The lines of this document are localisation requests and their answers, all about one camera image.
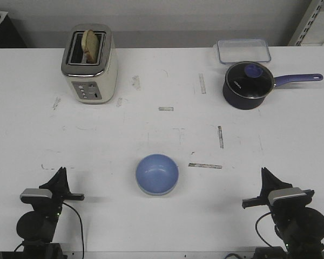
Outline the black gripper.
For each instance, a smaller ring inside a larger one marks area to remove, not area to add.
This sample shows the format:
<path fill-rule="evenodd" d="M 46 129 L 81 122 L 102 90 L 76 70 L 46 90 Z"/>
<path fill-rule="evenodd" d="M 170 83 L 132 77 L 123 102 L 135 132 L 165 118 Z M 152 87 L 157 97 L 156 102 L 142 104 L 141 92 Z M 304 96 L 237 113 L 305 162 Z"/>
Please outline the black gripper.
<path fill-rule="evenodd" d="M 59 179 L 61 187 L 54 187 Z M 37 202 L 41 206 L 61 205 L 65 200 L 83 201 L 85 199 L 84 194 L 70 192 L 65 167 L 61 167 L 46 184 L 39 186 L 39 189 L 46 189 L 51 193 L 51 195 L 43 197 Z"/>
<path fill-rule="evenodd" d="M 315 191 L 312 189 L 302 190 L 293 187 L 292 184 L 278 179 L 266 167 L 261 168 L 262 186 L 259 196 L 243 199 L 243 209 L 256 206 L 269 206 L 281 209 L 284 207 L 304 207 L 311 203 Z"/>

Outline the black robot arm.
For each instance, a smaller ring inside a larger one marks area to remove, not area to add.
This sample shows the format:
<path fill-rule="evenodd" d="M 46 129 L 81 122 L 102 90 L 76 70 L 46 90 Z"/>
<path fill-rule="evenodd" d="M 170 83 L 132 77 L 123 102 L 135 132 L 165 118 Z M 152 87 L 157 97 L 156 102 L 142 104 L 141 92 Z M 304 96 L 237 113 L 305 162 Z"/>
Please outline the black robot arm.
<path fill-rule="evenodd" d="M 260 195 L 244 199 L 242 207 L 267 206 L 274 222 L 274 231 L 283 241 L 282 247 L 267 244 L 257 247 L 253 258 L 323 258 L 324 216 L 307 207 L 315 191 L 302 190 L 273 175 L 266 167 L 261 169 Z"/>
<path fill-rule="evenodd" d="M 11 258 L 67 258 L 61 245 L 52 240 L 63 206 L 74 210 L 65 201 L 83 201 L 85 195 L 70 191 L 66 168 L 61 167 L 38 188 L 25 189 L 19 198 L 32 205 L 33 210 L 22 215 L 17 222 L 16 232 L 23 240 Z"/>

